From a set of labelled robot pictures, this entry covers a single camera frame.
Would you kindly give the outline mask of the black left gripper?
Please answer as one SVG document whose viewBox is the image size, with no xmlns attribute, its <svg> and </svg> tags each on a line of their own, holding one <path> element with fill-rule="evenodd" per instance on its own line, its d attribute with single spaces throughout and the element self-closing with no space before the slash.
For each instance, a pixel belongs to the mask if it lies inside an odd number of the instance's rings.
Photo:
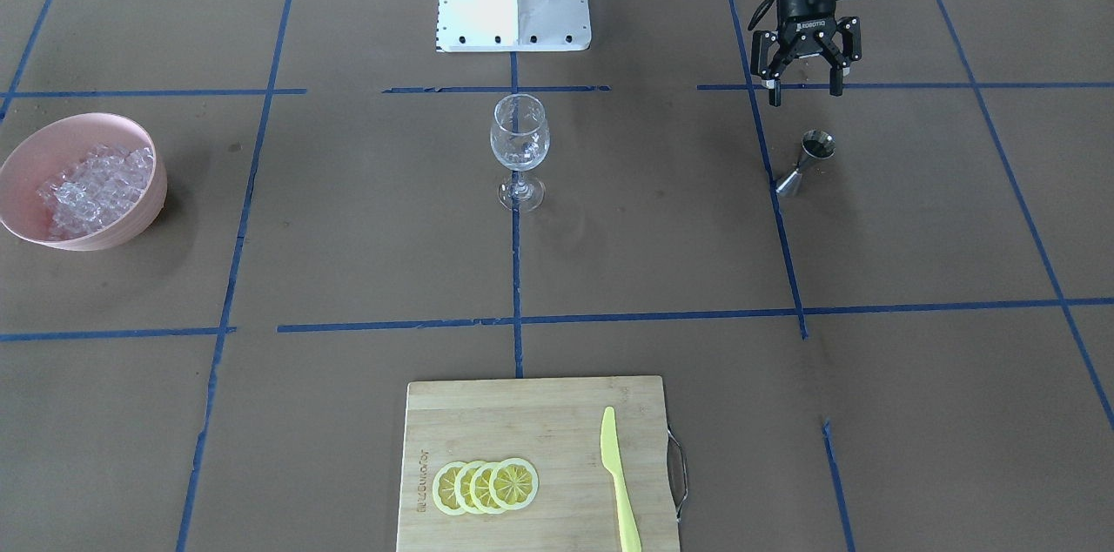
<svg viewBox="0 0 1114 552">
<path fill-rule="evenodd" d="M 830 65 L 830 95 L 842 96 L 844 77 L 862 56 L 859 17 L 836 19 L 836 4 L 810 7 L 803 0 L 775 0 L 775 32 L 753 31 L 749 65 L 768 91 L 768 103 L 781 106 L 781 77 L 788 65 L 814 55 Z"/>
</svg>

